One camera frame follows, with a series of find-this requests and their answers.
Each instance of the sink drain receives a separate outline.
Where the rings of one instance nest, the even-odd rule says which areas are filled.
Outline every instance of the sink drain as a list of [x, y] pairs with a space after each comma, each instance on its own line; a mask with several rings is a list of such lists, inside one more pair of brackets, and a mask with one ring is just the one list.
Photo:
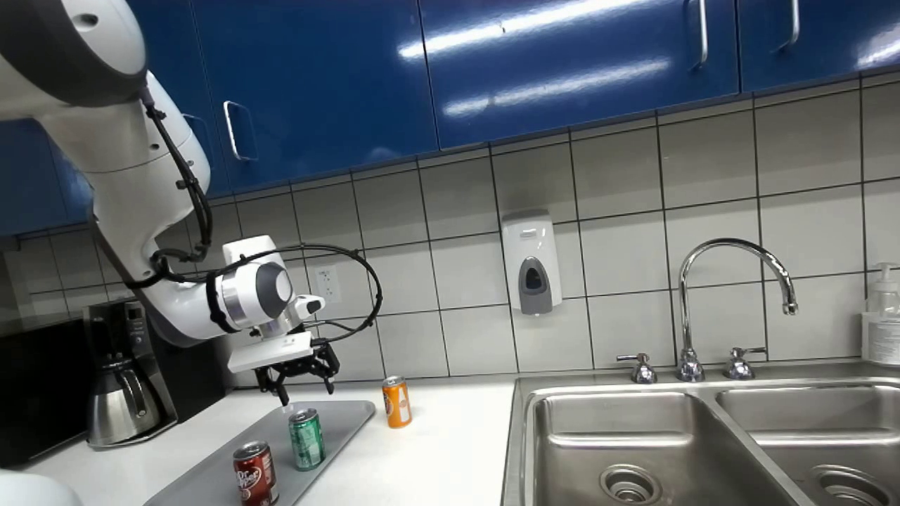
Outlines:
[[643, 506], [657, 498], [654, 477], [636, 464], [613, 464], [601, 473], [598, 489], [618, 504]]
[[861, 470], [821, 464], [812, 473], [830, 506], [895, 506], [892, 495]]

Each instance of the soda can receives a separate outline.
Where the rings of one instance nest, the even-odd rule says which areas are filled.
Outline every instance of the soda can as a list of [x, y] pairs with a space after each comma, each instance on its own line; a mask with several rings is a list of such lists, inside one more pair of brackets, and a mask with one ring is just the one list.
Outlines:
[[300, 408], [290, 414], [290, 444], [291, 444], [291, 464], [297, 470], [315, 470], [326, 450], [321, 439], [321, 418], [318, 411]]
[[404, 380], [388, 376], [383, 381], [383, 395], [384, 395], [388, 428], [404, 428], [414, 421], [411, 392], [404, 388]]
[[246, 440], [234, 453], [235, 489], [243, 506], [269, 506], [277, 501], [274, 460], [263, 440]]

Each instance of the stainless steel sink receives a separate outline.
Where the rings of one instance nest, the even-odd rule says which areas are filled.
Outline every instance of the stainless steel sink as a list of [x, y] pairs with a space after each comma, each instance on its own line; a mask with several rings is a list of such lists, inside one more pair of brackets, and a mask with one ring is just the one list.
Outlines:
[[897, 504], [897, 384], [740, 388], [719, 404], [816, 504]]
[[900, 371], [520, 380], [504, 506], [900, 506]]

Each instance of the white countertop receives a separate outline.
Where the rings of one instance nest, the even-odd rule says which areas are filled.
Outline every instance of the white countertop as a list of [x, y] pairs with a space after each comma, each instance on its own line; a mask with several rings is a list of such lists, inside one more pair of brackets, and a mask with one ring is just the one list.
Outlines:
[[[291, 401], [303, 400], [328, 395], [291, 391]], [[471, 384], [411, 381], [414, 423], [402, 429], [384, 423], [377, 384], [338, 388], [331, 400], [367, 400], [377, 404], [377, 415], [305, 492], [303, 506], [499, 504], [511, 404], [508, 380]], [[277, 401], [269, 392], [235, 391], [146, 444], [93, 453], [78, 440], [28, 473], [68, 484], [83, 506], [144, 504], [272, 408]]]

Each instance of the cabinet handle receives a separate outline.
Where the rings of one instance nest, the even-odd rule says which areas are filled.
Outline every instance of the cabinet handle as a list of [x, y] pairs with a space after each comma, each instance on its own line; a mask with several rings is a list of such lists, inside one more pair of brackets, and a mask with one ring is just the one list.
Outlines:
[[235, 131], [234, 131], [234, 120], [231, 120], [231, 109], [234, 109], [234, 107], [235, 107], [235, 109], [246, 109], [246, 107], [241, 107], [241, 104], [235, 104], [235, 102], [221, 102], [228, 145], [231, 145], [234, 161], [250, 163], [250, 161], [255, 161], [255, 156], [241, 155], [241, 148], [238, 148], [238, 144], [235, 144]]
[[790, 44], [795, 44], [795, 43], [798, 43], [798, 31], [800, 31], [800, 26], [798, 26], [798, 0], [790, 0], [790, 38], [785, 38], [785, 43], [776, 48], [776, 54], [785, 51], [785, 48], [790, 48]]
[[708, 19], [706, 19], [706, 0], [698, 0], [698, 19], [700, 19], [700, 59], [693, 61], [693, 71], [708, 61]]

